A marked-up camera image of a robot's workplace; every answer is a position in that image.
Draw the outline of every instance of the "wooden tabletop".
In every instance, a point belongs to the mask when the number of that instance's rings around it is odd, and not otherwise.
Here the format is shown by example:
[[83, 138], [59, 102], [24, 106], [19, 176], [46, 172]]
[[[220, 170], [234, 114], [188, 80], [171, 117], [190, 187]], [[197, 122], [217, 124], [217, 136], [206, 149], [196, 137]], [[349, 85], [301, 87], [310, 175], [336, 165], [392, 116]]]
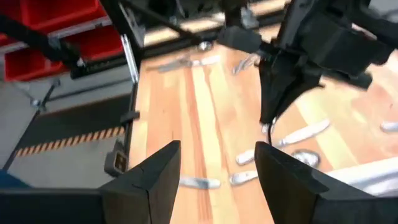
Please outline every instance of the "wooden tabletop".
[[[278, 26], [261, 30], [269, 40]], [[167, 73], [148, 71], [184, 52], [143, 62], [137, 97], [141, 118], [134, 122], [130, 166], [178, 139], [182, 142], [181, 174], [221, 181], [216, 190], [179, 187], [171, 223], [273, 223], [258, 180], [232, 187], [235, 172], [254, 170], [254, 163], [236, 164], [236, 155], [266, 139], [259, 124], [258, 70], [238, 75], [232, 68], [247, 54], [216, 45], [193, 58], [219, 55], [214, 65]], [[273, 139], [330, 119], [331, 126], [315, 138], [285, 148], [286, 153], [309, 149], [320, 154], [323, 172], [398, 156], [396, 134], [380, 130], [385, 119], [398, 120], [398, 53], [383, 67], [370, 66], [374, 76], [367, 92], [322, 80], [324, 89], [302, 95], [278, 120]]]

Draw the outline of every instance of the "wood grain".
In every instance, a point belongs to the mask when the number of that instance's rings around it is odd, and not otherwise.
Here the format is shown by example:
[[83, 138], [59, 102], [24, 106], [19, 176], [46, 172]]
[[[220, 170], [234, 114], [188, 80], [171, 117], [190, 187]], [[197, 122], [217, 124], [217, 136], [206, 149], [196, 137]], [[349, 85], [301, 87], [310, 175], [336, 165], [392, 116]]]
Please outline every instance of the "wood grain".
[[[264, 39], [275, 36], [278, 26], [262, 30]], [[258, 180], [232, 187], [229, 175], [254, 170], [240, 167], [237, 154], [265, 139], [259, 124], [260, 85], [256, 68], [238, 75], [232, 68], [246, 54], [216, 45], [194, 58], [220, 55], [220, 63], [182, 68], [167, 73], [147, 71], [184, 52], [145, 61], [137, 98], [140, 120], [134, 122], [130, 167], [155, 153], [171, 140], [182, 141], [181, 174], [216, 178], [221, 187], [197, 190], [180, 187], [171, 223], [273, 223]], [[374, 82], [359, 91], [332, 80], [324, 89], [302, 95], [278, 120], [273, 138], [325, 118], [331, 126], [315, 138], [285, 149], [309, 149], [321, 155], [320, 170], [327, 172], [398, 156], [396, 134], [380, 131], [384, 119], [398, 119], [398, 53], [385, 66], [370, 66]]]

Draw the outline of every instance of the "gray floor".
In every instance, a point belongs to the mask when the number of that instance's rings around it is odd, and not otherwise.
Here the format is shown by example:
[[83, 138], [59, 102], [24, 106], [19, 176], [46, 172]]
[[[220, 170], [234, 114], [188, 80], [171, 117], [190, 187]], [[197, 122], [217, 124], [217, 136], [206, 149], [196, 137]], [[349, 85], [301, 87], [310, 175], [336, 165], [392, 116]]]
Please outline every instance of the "gray floor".
[[[52, 96], [128, 78], [127, 67], [115, 68], [107, 72], [92, 75], [88, 78], [71, 80], [62, 75], [61, 86]], [[29, 84], [29, 91], [36, 98], [43, 98], [50, 88], [49, 80]], [[82, 105], [102, 100], [131, 91], [131, 83], [124, 82], [115, 86], [102, 88], [47, 104], [49, 112], [71, 106]], [[7, 161], [12, 150], [35, 109], [29, 100], [8, 83], [0, 83], [0, 167]], [[111, 178], [104, 173], [104, 158], [113, 149], [115, 138], [95, 142], [86, 142], [77, 146], [44, 152], [27, 157], [15, 158], [9, 173], [34, 187], [99, 187]]]

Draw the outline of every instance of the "red storage bin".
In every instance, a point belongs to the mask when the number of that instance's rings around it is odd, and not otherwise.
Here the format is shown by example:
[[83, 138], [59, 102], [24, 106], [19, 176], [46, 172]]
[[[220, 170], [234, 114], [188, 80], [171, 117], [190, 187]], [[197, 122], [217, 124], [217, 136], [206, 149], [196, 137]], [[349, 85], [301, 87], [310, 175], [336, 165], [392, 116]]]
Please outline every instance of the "red storage bin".
[[78, 47], [85, 60], [106, 58], [123, 51], [119, 33], [113, 26], [99, 27], [66, 37], [65, 40]]
[[99, 0], [23, 0], [26, 23], [52, 32], [106, 16]]
[[62, 62], [51, 62], [36, 49], [22, 49], [4, 55], [6, 81], [29, 81], [62, 71]]
[[[25, 24], [21, 9], [21, 1], [23, 0], [0, 0], [0, 14]], [[0, 34], [0, 46], [7, 45], [12, 42], [15, 42], [15, 40], [8, 38], [5, 34]]]

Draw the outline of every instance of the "striped warning tape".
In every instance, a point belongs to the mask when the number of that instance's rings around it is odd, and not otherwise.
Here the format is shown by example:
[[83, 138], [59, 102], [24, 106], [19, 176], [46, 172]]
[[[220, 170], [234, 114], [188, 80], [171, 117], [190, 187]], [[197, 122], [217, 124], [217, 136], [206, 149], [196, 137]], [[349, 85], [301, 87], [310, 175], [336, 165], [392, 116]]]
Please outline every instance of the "striped warning tape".
[[31, 156], [41, 152], [61, 149], [67, 146], [74, 146], [83, 142], [107, 139], [110, 137], [124, 134], [123, 127], [109, 128], [95, 133], [82, 134], [75, 137], [60, 139], [52, 142], [38, 144], [36, 146], [24, 147], [17, 150], [17, 157]]

